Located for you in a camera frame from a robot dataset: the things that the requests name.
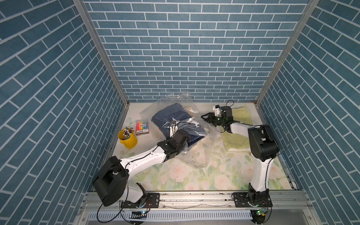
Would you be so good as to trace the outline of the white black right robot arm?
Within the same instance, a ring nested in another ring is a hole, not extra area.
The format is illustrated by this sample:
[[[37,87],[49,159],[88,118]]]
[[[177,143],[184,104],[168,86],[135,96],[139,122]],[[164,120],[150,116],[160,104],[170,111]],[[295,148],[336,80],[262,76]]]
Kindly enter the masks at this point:
[[[228,133],[249,138],[250,151],[256,159],[254,173],[249,183],[247,195],[233,194],[235,204],[238,207],[241,205],[272,207],[270,190],[268,189],[270,168],[280,152],[272,128],[269,125],[253,126],[235,121],[229,107],[226,107],[225,110],[217,107],[215,112],[201,115],[201,118],[215,127],[222,127]]]

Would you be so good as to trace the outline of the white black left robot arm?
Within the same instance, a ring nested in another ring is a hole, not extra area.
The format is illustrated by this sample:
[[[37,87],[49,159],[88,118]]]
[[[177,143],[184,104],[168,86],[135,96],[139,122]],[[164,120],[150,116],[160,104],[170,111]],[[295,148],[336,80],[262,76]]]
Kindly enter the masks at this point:
[[[93,181],[103,206],[108,207],[117,201],[135,203],[137,207],[145,204],[148,193],[138,183],[135,187],[129,184],[130,178],[149,167],[164,163],[188,148],[190,134],[181,129],[170,139],[157,143],[156,146],[130,158],[110,157],[101,167]]]

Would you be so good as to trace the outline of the clear plastic vacuum bag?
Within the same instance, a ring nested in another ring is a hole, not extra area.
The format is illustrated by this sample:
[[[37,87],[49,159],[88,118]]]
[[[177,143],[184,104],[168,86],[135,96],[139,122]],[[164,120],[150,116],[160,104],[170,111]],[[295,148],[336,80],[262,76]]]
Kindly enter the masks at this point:
[[[161,97],[142,110],[140,118],[147,119],[155,135],[166,141],[174,142],[175,138],[187,135],[187,143],[180,147],[177,159],[194,168],[209,165],[218,132],[201,118],[188,93],[171,93]]]

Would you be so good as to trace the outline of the pale yellow fleece blanket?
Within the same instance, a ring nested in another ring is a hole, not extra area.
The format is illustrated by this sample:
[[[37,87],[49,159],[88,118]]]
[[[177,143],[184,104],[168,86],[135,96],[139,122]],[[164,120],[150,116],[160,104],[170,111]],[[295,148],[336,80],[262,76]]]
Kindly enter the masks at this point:
[[[253,125],[250,112],[246,107],[232,108],[232,116],[235,121]],[[225,131],[222,140],[228,152],[250,152],[248,129],[242,126],[235,126],[235,131],[231,133]]]

